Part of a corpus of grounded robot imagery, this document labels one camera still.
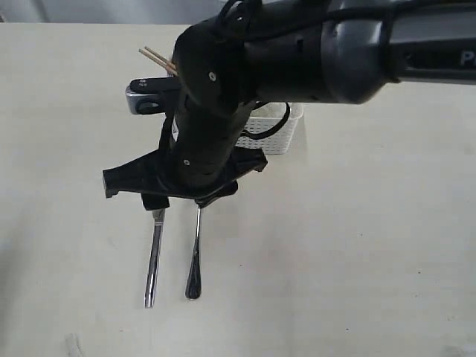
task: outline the white basket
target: white basket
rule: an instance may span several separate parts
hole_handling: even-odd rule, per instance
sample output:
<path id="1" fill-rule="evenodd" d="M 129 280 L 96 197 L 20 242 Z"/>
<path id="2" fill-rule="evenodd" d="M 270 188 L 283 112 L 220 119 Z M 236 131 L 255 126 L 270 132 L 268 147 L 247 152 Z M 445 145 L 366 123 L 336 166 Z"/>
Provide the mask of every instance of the white basket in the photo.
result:
<path id="1" fill-rule="evenodd" d="M 241 137 L 237 142 L 237 146 L 247 149 L 261 148 L 266 155 L 279 155 L 288 151 L 296 125 L 298 124 L 297 121 L 304 115 L 303 105 L 301 103 L 290 103 L 290 106 L 291 114 L 289 115 L 289 119 L 279 132 L 262 140 L 251 140 L 250 138 Z M 253 113 L 251 113 L 251 117 L 248 119 L 245 129 L 253 133 L 264 132 L 279 123 L 281 118 L 282 116 L 279 118 L 254 117 Z"/>

